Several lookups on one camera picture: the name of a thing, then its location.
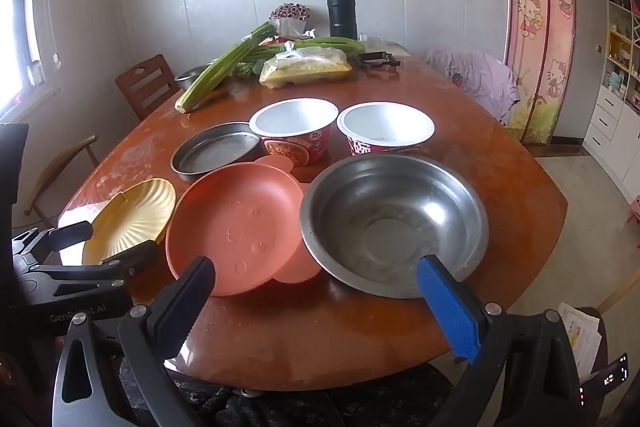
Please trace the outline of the white shelf cabinet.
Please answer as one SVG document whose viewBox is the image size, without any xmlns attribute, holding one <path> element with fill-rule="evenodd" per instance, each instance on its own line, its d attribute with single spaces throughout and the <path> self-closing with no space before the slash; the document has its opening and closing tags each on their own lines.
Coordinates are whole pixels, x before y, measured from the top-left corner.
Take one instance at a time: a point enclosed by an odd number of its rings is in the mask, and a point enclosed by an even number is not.
<svg viewBox="0 0 640 427">
<path fill-rule="evenodd" d="M 608 33 L 600 88 L 582 146 L 626 198 L 639 195 L 639 7 L 606 0 Z"/>
</svg>

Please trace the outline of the pink pig-face plate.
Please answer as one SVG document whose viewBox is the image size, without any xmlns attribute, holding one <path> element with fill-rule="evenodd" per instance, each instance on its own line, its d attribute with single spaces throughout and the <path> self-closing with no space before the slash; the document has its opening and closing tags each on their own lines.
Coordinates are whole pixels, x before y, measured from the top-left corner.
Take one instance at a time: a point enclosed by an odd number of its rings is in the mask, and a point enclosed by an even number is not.
<svg viewBox="0 0 640 427">
<path fill-rule="evenodd" d="M 321 270 L 299 228 L 304 186 L 285 156 L 268 155 L 216 169 L 180 198 L 165 247 L 175 277 L 195 257 L 213 262 L 212 295 L 246 293 L 270 281 L 298 284 Z"/>
</svg>

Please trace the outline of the curved-back wooden chair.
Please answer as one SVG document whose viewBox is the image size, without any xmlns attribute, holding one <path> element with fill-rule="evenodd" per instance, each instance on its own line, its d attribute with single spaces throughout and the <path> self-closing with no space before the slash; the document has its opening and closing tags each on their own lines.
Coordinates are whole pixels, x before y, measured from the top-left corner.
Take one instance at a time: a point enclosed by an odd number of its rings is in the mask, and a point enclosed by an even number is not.
<svg viewBox="0 0 640 427">
<path fill-rule="evenodd" d="M 89 138 L 82 140 L 81 142 L 73 145 L 67 150 L 59 153 L 55 156 L 43 169 L 36 181 L 35 187 L 32 189 L 32 193 L 29 194 L 26 207 L 24 209 L 24 215 L 29 217 L 32 213 L 39 218 L 42 224 L 46 228 L 52 228 L 52 220 L 46 216 L 46 214 L 38 206 L 39 199 L 47 192 L 47 189 L 61 176 L 61 173 L 70 165 L 70 163 L 81 153 L 86 152 L 94 168 L 100 165 L 100 161 L 96 153 L 93 152 L 92 147 L 98 142 L 98 136 L 96 134 L 90 135 Z"/>
</svg>

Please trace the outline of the small steel bowl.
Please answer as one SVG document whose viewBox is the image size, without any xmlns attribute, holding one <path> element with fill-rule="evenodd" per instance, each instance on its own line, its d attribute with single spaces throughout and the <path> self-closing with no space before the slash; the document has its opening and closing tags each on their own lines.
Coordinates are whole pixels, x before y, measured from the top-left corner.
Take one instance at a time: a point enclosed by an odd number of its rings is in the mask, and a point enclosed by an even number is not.
<svg viewBox="0 0 640 427">
<path fill-rule="evenodd" d="M 183 72 L 175 78 L 175 83 L 183 91 L 188 90 L 192 84 L 200 77 L 201 73 L 207 68 L 207 65 L 198 66 Z"/>
</svg>

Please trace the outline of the red noodle cup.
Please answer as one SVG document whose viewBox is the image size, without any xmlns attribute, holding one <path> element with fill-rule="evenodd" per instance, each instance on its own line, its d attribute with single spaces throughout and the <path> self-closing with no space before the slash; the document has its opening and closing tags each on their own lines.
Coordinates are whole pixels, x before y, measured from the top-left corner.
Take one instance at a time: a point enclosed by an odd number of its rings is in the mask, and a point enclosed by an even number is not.
<svg viewBox="0 0 640 427">
<path fill-rule="evenodd" d="M 250 118 L 250 131 L 262 139 L 268 154 L 304 167 L 326 155 L 337 116 L 338 108 L 330 101 L 290 98 L 259 109 Z"/>
<path fill-rule="evenodd" d="M 367 102 L 342 110 L 336 120 L 352 156 L 414 150 L 435 133 L 432 118 L 415 107 Z"/>
</svg>

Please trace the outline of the hello kitty door curtain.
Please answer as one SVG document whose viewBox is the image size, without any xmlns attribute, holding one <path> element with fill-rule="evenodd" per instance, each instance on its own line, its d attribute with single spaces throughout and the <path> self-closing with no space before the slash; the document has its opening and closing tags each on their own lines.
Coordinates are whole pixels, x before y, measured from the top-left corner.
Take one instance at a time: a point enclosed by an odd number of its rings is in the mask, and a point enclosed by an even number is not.
<svg viewBox="0 0 640 427">
<path fill-rule="evenodd" d="M 572 67 L 575 20 L 575 0 L 511 0 L 506 64 L 520 101 L 508 129 L 524 144 L 552 138 Z"/>
</svg>

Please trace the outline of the brown slatted wooden chair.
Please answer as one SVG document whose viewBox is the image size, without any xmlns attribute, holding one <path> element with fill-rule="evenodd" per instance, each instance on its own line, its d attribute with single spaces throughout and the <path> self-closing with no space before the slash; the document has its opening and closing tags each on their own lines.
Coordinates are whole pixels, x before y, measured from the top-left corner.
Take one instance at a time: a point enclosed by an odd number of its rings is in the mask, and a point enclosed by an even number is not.
<svg viewBox="0 0 640 427">
<path fill-rule="evenodd" d="M 132 66 L 115 79 L 120 93 L 140 120 L 179 91 L 175 76 L 162 54 Z"/>
</svg>

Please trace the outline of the pink toy stool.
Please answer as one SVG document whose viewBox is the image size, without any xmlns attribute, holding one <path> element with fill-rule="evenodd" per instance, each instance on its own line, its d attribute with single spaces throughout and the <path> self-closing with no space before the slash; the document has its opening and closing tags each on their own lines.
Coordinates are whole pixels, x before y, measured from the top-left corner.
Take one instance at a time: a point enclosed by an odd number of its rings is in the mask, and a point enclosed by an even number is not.
<svg viewBox="0 0 640 427">
<path fill-rule="evenodd" d="M 630 213 L 627 223 L 631 221 L 640 222 L 640 196 L 637 196 L 630 204 Z"/>
</svg>

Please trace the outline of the yellow noodles plastic bag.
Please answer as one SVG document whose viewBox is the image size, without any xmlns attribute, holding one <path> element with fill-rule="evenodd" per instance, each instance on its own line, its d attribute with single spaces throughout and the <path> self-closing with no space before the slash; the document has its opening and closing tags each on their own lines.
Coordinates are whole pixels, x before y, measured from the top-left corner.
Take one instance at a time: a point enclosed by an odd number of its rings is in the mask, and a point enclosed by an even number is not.
<svg viewBox="0 0 640 427">
<path fill-rule="evenodd" d="M 258 81 L 262 87 L 279 89 L 287 84 L 339 80 L 351 72 L 352 65 L 343 51 L 311 46 L 280 52 L 265 61 Z"/>
</svg>

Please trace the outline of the steel pan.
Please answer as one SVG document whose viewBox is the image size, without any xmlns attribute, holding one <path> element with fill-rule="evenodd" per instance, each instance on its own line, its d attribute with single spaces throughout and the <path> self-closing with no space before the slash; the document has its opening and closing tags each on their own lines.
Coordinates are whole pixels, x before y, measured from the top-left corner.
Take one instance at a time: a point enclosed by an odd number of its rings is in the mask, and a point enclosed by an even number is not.
<svg viewBox="0 0 640 427">
<path fill-rule="evenodd" d="M 260 136 L 243 121 L 205 129 L 183 142 L 171 157 L 170 167 L 183 181 L 193 183 L 218 168 L 253 161 L 266 153 Z"/>
</svg>

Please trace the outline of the large steel bowl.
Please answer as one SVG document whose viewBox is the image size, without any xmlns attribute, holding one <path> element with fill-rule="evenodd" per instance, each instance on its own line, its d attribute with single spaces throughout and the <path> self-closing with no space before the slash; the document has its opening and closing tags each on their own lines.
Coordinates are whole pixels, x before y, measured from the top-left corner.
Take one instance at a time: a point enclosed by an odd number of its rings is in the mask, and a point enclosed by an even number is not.
<svg viewBox="0 0 640 427">
<path fill-rule="evenodd" d="M 419 260 L 436 256 L 458 281 L 483 260 L 485 207 L 474 188 L 439 162 L 376 153 L 343 159 L 309 184 L 299 213 L 319 265 L 351 288 L 416 299 Z"/>
</svg>

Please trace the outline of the yellow shell-shaped plate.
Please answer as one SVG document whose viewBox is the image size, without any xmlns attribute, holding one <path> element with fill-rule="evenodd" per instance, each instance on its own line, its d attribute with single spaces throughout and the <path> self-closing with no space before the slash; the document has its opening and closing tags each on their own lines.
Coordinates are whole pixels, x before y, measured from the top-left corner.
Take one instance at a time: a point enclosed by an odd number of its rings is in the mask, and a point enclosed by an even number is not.
<svg viewBox="0 0 640 427">
<path fill-rule="evenodd" d="M 92 221 L 93 233 L 82 248 L 82 263 L 98 265 L 145 241 L 158 243 L 176 202 L 175 187 L 160 178 L 116 194 Z"/>
</svg>

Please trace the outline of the papers on stool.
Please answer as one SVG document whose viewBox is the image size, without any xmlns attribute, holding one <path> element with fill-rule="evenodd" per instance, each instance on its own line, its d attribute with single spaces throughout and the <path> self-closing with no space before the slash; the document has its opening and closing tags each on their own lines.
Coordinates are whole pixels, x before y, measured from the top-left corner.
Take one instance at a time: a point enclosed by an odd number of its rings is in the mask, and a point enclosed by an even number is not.
<svg viewBox="0 0 640 427">
<path fill-rule="evenodd" d="M 600 319 L 566 303 L 560 303 L 558 312 L 573 351 L 578 378 L 584 381 L 592 373 L 600 348 Z"/>
</svg>

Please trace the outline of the black thermos flask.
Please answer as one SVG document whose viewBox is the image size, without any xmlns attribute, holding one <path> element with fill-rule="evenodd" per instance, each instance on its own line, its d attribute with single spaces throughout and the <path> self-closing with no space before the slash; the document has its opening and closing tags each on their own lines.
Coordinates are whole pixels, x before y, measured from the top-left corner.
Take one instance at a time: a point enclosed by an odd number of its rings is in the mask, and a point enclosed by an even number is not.
<svg viewBox="0 0 640 427">
<path fill-rule="evenodd" d="M 358 39 L 356 0 L 326 0 L 332 37 Z"/>
</svg>

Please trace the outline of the pink clothes on chair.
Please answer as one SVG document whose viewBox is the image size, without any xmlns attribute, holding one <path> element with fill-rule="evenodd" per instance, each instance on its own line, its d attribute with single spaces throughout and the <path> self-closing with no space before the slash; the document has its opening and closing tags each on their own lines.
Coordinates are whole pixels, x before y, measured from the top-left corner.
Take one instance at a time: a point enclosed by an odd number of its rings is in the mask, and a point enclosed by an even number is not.
<svg viewBox="0 0 640 427">
<path fill-rule="evenodd" d="M 511 110 L 521 100 L 509 66 L 478 51 L 428 50 L 424 62 L 449 78 L 467 96 L 505 126 Z"/>
</svg>

